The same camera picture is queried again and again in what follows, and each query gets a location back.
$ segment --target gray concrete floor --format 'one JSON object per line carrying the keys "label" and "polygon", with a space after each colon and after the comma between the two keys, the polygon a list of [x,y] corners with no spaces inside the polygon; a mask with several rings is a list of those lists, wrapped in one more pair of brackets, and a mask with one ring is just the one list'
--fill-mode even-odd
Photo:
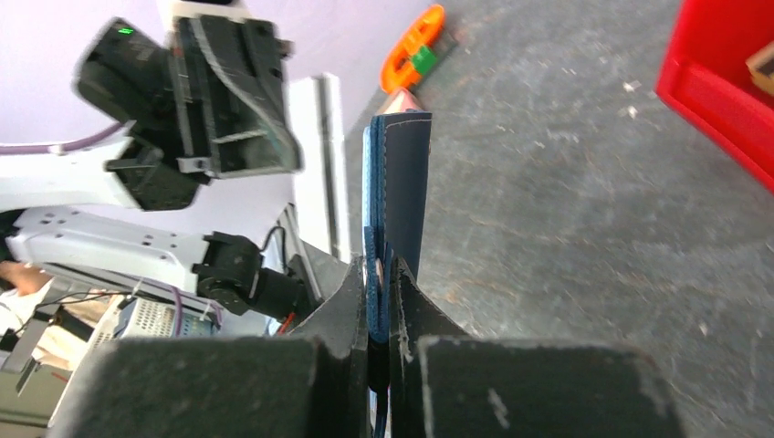
{"label": "gray concrete floor", "polygon": [[423,290],[474,334],[629,342],[690,436],[771,436],[774,196],[652,92],[679,2],[442,3]]}

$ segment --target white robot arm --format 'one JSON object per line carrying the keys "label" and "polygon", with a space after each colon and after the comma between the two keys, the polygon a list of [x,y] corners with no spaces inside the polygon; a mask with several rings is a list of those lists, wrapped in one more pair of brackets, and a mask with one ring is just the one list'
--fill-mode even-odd
{"label": "white robot arm", "polygon": [[79,272],[79,280],[102,272],[98,283],[128,288],[149,279],[151,293],[165,284],[236,314],[283,318],[287,310],[270,301],[297,303],[300,290],[310,313],[320,295],[309,266],[294,276],[265,269],[260,248],[243,236],[177,235],[72,207],[182,209],[212,179],[301,168],[283,96],[289,43],[240,1],[159,5],[164,47],[116,18],[78,68],[77,92],[122,132],[76,151],[0,155],[0,257]]}

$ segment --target white wall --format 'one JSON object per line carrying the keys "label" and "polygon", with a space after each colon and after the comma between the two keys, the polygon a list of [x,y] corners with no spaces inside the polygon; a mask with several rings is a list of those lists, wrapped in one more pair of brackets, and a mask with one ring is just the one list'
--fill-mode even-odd
{"label": "white wall", "polygon": [[[330,72],[341,78],[343,121],[350,126],[378,88],[382,60],[429,5],[393,0],[246,0],[253,15],[296,43],[289,78]],[[75,63],[99,29],[122,16],[161,41],[156,0],[0,0],[0,142],[61,141],[110,121],[72,91]],[[216,182],[182,212],[92,210],[180,231],[218,230],[260,242],[292,197],[288,176]]]}

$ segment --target purple cable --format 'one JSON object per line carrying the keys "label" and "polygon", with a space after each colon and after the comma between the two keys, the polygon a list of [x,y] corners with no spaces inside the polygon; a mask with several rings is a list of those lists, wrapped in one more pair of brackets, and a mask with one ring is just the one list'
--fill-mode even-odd
{"label": "purple cable", "polygon": [[172,288],[174,295],[174,326],[172,336],[177,338],[183,332],[183,300],[180,298],[180,290]]}
{"label": "purple cable", "polygon": [[13,144],[0,144],[0,155],[32,155],[38,153],[49,153],[52,146],[60,146],[63,152],[78,151],[107,139],[109,136],[118,132],[123,125],[116,123],[106,130],[98,132],[90,137],[80,140],[67,141],[64,143],[41,143],[41,144],[22,144],[15,146]]}
{"label": "purple cable", "polygon": [[[130,276],[130,275],[127,275],[127,274],[123,274],[121,272],[116,272],[116,271],[111,271],[111,272],[113,274],[117,275],[117,276],[123,276],[124,278],[130,278],[130,279],[132,279],[134,281],[140,281],[140,278],[138,276]],[[174,294],[174,291],[172,291],[172,286],[168,285],[166,283],[155,281],[155,280],[153,280],[151,278],[143,278],[142,282],[143,283],[147,283],[149,285],[153,285],[153,286],[159,287],[159,288],[167,290],[167,291],[170,291],[170,292],[172,292]],[[190,295],[188,295],[188,296],[186,296],[186,299],[188,299],[190,301],[193,301],[193,302],[196,302],[196,303],[199,303],[199,304],[209,305],[210,308],[214,309],[214,311],[215,311],[215,319],[216,319],[218,327],[222,327],[223,326],[223,308],[219,304],[214,302],[212,299],[207,299],[207,298],[206,299],[200,299],[197,296],[190,296]]]}

